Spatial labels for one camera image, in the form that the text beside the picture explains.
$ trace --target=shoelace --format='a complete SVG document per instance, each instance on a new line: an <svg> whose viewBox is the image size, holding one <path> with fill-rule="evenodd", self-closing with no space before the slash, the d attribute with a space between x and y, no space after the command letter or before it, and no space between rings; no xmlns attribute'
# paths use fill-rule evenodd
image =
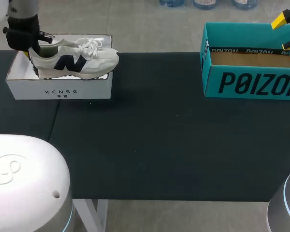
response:
<svg viewBox="0 0 290 232"><path fill-rule="evenodd" d="M82 45L79 45L76 49L77 51L83 53L84 55L88 55L90 57L96 57L98 55L98 49L99 47L102 47L102 41L104 38L84 38L76 41L83 42L87 41L87 43L84 43Z"/></svg>

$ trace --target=water bottle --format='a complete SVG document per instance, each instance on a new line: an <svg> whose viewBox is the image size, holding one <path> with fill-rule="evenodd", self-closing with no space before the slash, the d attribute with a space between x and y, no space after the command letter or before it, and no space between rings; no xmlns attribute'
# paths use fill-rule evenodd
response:
<svg viewBox="0 0 290 232"><path fill-rule="evenodd" d="M217 5L218 0L192 0L192 4L202 10L211 10Z"/></svg>
<svg viewBox="0 0 290 232"><path fill-rule="evenodd" d="M179 7L185 4L186 0L159 0L160 5L168 7Z"/></svg>
<svg viewBox="0 0 290 232"><path fill-rule="evenodd" d="M241 10L250 10L258 5L258 0L232 0L232 3Z"/></svg>

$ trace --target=white shoe box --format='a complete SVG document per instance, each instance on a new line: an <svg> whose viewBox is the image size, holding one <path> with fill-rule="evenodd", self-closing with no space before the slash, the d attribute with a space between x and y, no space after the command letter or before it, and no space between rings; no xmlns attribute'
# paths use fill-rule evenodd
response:
<svg viewBox="0 0 290 232"><path fill-rule="evenodd" d="M104 38L103 46L112 47L110 35L54 35L76 41L80 38ZM24 52L18 52L8 72L6 82L16 100L44 99L109 99L111 98L113 72L97 79L82 80L75 76L40 79Z"/></svg>

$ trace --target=shoe sole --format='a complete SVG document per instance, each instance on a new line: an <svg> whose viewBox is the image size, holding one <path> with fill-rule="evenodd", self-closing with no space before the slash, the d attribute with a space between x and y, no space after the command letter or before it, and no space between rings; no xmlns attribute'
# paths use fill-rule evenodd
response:
<svg viewBox="0 0 290 232"><path fill-rule="evenodd" d="M39 69L39 75L38 77L40 79L53 79L53 78L58 78L58 77L64 77L64 76L76 76L84 80L89 80L89 79L96 79L98 77L101 77L105 74L108 74L111 72L113 69L110 70L103 70L100 72L95 72L91 74L87 73L79 73L79 72L71 72L69 70L41 70Z"/></svg>

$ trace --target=table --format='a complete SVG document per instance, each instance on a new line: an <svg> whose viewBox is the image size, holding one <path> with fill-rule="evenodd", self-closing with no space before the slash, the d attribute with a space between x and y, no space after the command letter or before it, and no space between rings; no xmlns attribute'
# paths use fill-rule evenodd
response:
<svg viewBox="0 0 290 232"><path fill-rule="evenodd" d="M20 134L48 141L59 101L16 101L5 78L16 55L0 51L0 134Z"/></svg>
<svg viewBox="0 0 290 232"><path fill-rule="evenodd" d="M62 153L93 231L107 200L85 199L269 201L290 174L290 101L204 97L198 53L120 54L110 100L60 102L13 99L14 55L0 51L0 133Z"/></svg>

